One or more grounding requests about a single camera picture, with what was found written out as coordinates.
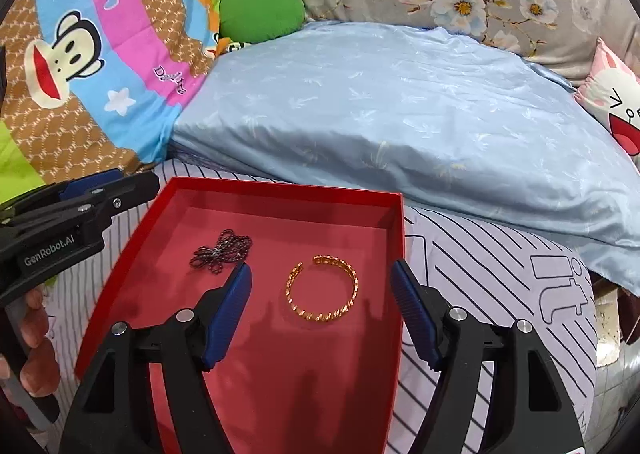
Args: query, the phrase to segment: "black chain necklace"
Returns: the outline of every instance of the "black chain necklace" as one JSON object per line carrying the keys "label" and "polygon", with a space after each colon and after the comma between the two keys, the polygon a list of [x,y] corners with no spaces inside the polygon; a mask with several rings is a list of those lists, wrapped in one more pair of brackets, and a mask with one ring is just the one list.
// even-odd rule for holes
{"label": "black chain necklace", "polygon": [[194,269],[208,265],[214,274],[222,272],[223,263],[239,263],[244,261],[253,244],[249,236],[236,236],[231,229],[223,230],[215,247],[200,247],[193,253],[189,264]]}

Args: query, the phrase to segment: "pink cartoon pillow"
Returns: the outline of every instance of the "pink cartoon pillow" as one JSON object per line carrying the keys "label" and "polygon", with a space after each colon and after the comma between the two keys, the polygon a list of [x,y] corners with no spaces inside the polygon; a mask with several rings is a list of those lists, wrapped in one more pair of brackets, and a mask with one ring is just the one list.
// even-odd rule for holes
{"label": "pink cartoon pillow", "polygon": [[640,169],[640,80],[600,38],[589,76],[575,99],[609,130]]}

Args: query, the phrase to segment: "cartoon monkey print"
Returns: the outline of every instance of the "cartoon monkey print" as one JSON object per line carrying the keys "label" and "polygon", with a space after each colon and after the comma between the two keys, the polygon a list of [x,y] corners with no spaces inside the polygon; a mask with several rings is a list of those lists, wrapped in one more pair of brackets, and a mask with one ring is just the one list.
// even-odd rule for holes
{"label": "cartoon monkey print", "polygon": [[69,81],[86,78],[104,66],[99,59],[102,41],[95,25],[79,11],[65,14],[49,45],[33,40],[24,53],[24,72],[29,93],[43,108],[59,108],[69,99]]}

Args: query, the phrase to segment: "blue gripper pad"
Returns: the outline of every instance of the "blue gripper pad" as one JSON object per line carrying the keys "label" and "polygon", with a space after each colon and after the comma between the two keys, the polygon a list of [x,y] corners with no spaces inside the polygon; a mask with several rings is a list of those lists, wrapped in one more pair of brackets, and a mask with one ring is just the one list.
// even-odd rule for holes
{"label": "blue gripper pad", "polygon": [[70,181],[66,189],[60,193],[60,201],[66,201],[68,199],[82,196],[89,189],[95,187],[101,187],[106,183],[119,180],[123,178],[122,171],[119,169],[110,169],[109,171],[103,171],[101,173],[92,174],[91,176],[85,176],[73,181]]}
{"label": "blue gripper pad", "polygon": [[420,284],[404,261],[396,261],[391,267],[391,291],[402,313],[402,318],[414,342],[415,352],[431,369],[441,363],[437,349],[436,326],[418,295]]}
{"label": "blue gripper pad", "polygon": [[230,281],[231,285],[226,290],[225,297],[207,328],[207,340],[202,361],[209,369],[212,369],[217,362],[225,357],[246,302],[249,300],[252,283],[249,266],[243,263],[235,278]]}

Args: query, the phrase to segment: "colorful blanket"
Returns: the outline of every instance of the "colorful blanket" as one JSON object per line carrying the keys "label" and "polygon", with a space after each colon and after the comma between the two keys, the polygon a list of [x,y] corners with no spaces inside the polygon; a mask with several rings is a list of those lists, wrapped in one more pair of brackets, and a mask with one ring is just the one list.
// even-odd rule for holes
{"label": "colorful blanket", "polygon": [[228,44],[219,20],[218,0],[16,0],[0,27],[0,155],[17,146],[47,183],[163,159]]}

